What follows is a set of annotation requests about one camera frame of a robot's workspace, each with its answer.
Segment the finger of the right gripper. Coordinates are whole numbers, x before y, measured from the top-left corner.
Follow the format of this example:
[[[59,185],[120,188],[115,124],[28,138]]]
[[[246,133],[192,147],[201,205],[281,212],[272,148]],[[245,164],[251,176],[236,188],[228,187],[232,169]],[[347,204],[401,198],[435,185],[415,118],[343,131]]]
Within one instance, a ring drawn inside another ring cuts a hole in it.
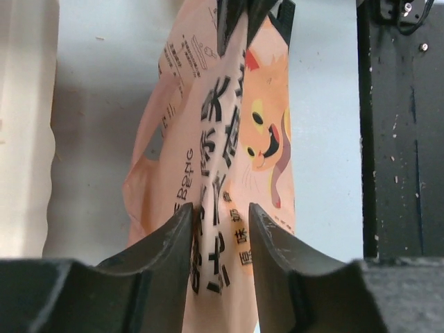
[[[225,55],[230,38],[239,18],[247,9],[245,0],[217,0],[217,53]]]
[[[251,44],[264,20],[277,2],[278,0],[247,0],[247,45]]]

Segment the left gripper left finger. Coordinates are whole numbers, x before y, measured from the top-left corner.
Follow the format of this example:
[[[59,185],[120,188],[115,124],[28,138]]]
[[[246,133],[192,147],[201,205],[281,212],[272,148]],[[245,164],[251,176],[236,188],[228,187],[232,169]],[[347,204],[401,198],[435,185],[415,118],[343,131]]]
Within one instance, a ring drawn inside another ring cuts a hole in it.
[[[180,332],[190,273],[192,204],[97,266],[1,261],[2,332]]]

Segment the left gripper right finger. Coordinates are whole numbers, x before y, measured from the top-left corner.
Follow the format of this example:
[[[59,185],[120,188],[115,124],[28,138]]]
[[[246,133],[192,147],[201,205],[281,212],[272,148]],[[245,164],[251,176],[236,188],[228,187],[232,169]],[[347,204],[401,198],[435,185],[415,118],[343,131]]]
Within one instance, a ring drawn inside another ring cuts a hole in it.
[[[250,245],[262,332],[442,332],[443,259],[348,263],[285,231],[256,203]]]

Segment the pink cat litter bag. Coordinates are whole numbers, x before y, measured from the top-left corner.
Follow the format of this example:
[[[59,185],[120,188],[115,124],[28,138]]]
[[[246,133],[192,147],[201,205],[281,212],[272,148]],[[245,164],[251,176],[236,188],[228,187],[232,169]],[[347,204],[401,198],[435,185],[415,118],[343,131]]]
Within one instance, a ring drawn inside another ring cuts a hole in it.
[[[254,332],[249,205],[295,229],[289,46],[273,25],[281,2],[250,45],[246,9],[221,58],[216,1],[185,1],[158,60],[123,199],[129,244],[194,207],[180,332]]]

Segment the white orange litter box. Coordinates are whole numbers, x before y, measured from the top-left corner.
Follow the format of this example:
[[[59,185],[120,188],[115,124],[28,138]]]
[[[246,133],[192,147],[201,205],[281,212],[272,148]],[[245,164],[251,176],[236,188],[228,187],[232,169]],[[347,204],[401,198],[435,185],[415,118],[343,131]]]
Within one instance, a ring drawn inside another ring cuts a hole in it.
[[[58,1],[1,2],[1,257],[41,257],[55,138]]]

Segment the black bag clip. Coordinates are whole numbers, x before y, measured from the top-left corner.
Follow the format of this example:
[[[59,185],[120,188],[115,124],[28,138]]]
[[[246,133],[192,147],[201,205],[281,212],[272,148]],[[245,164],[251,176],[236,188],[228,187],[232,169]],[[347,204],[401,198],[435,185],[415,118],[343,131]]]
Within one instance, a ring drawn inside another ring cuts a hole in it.
[[[287,46],[290,45],[296,5],[291,0],[283,0],[275,17],[274,27],[280,33]]]

